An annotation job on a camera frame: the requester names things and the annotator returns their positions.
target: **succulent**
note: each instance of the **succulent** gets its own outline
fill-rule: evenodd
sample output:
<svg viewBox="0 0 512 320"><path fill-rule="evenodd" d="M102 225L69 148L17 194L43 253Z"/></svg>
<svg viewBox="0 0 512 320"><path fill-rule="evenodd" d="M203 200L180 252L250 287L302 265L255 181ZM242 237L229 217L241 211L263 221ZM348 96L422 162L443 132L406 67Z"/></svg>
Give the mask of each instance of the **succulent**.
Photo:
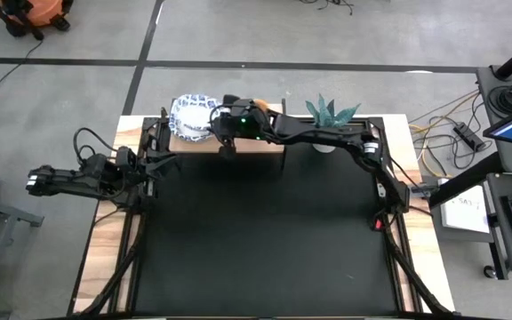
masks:
<svg viewBox="0 0 512 320"><path fill-rule="evenodd" d="M356 110L361 106L361 104L357 104L352 108L346 108L341 110L337 115L335 115L335 100L331 100L325 106L325 99L319 94L318 101L319 109L313 105L313 103L306 101L306 107L308 107L309 113L316 120L315 125L318 127L331 127L331 128L339 128L349 122L355 115Z"/></svg>

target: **concrete floor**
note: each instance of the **concrete floor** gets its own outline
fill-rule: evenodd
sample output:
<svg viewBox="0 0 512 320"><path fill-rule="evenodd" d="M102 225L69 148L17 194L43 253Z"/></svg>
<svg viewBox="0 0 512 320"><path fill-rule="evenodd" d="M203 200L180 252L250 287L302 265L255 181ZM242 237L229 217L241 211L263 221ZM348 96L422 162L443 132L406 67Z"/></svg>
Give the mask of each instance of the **concrete floor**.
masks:
<svg viewBox="0 0 512 320"><path fill-rule="evenodd" d="M512 1L353 3L349 17L345 7L317 11L321 1L166 0L148 59L476 67L512 55ZM48 37L32 57L136 60L154 4L79 0L68 17L72 29L45 30ZM0 57L23 57L35 44L29 36L10 38L0 21ZM0 65L0 77L11 67ZM78 127L89 126L111 142L133 73L134 67L27 65L1 85L0 200L42 214L45 222L40 229L17 229L0 268L0 311L12 310L19 319L66 313L96 202L29 196L27 173L41 164L75 168L71 137ZM146 68L132 113L157 114L173 97L203 92L286 98L288 111L301 114L303 101L321 92L336 100L336 108L361 102L361 114L404 113L413 119L474 90L475 80L471 74ZM467 107L452 117L467 122ZM483 109L477 117L487 127ZM426 125L428 116L415 123ZM442 132L451 133L451 127L435 129ZM448 173L459 172L447 148L436 154ZM440 246L456 309L512 319L512 277L496 282L481 274L491 263L487 246Z"/></svg>

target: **paper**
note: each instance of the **paper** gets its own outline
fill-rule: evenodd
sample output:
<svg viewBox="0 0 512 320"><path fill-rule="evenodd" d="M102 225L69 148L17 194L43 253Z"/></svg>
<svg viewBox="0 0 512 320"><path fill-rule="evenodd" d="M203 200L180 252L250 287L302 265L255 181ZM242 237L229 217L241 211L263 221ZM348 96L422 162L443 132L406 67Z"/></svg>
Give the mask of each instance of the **paper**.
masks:
<svg viewBox="0 0 512 320"><path fill-rule="evenodd" d="M444 227L489 233L483 187L467 190L442 204L441 209Z"/></svg>

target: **wooden board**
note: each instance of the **wooden board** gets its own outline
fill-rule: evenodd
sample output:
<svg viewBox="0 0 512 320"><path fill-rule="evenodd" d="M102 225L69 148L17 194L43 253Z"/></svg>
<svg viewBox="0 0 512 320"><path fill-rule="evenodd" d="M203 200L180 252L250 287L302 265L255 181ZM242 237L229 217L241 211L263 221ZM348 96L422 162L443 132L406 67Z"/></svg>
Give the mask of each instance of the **wooden board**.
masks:
<svg viewBox="0 0 512 320"><path fill-rule="evenodd" d="M384 119L385 130L388 139L388 147L392 157L406 170L406 173L415 181L421 182L420 169L416 160L416 153L412 144L412 137L408 128L405 115L363 115L380 116ZM121 116L117 127L114 147L127 146L137 151L141 124L146 116ZM398 179L410 183L405 176L395 168ZM429 210L428 203L420 199L412 199L411 205ZM101 202L98 208L97 219L115 210L108 202ZM86 308L100 292L104 284L114 273L116 257L120 245L125 213L116 213L104 219L94 227L88 253L84 264L83 274L78 292L74 312ZM446 308L454 310L450 286L445 274L442 254L438 246L434 224L432 219L424 213L410 210L404 215L406 232L414 262L414 268L420 275L429 290ZM393 228L395 239L399 242L396 228ZM410 285L402 270L400 270L400 285L404 296L404 304L407 310L412 308L412 296ZM127 288L127 274L122 287ZM119 308L125 305L125 291L120 292Z"/></svg>

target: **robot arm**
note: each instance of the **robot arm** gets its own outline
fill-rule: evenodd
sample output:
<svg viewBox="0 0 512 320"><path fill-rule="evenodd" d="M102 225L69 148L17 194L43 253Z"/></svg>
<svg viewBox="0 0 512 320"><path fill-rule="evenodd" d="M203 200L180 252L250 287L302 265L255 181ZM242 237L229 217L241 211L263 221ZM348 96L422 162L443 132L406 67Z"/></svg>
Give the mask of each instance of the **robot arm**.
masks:
<svg viewBox="0 0 512 320"><path fill-rule="evenodd" d="M128 147L120 147L114 149L116 157L112 161L102 154L79 158L78 171L43 165L29 172L27 191L32 196L64 193L110 200L118 208L140 205L145 197L155 194L154 181L162 178L175 160L175 155L162 150L159 143L168 130L167 113L162 109L161 117L154 119L155 122L142 127L142 141L137 155ZM154 126L156 133L149 133Z"/></svg>
<svg viewBox="0 0 512 320"><path fill-rule="evenodd" d="M262 109L253 100L225 96L224 101L220 114L211 116L212 132L222 144L220 153L224 157L230 158L235 154L235 138L283 145L318 143L344 148L361 168L371 172L384 187L388 208L393 212L408 212L410 189L384 165L385 154L381 142L370 131L353 126L317 128L296 117Z"/></svg>

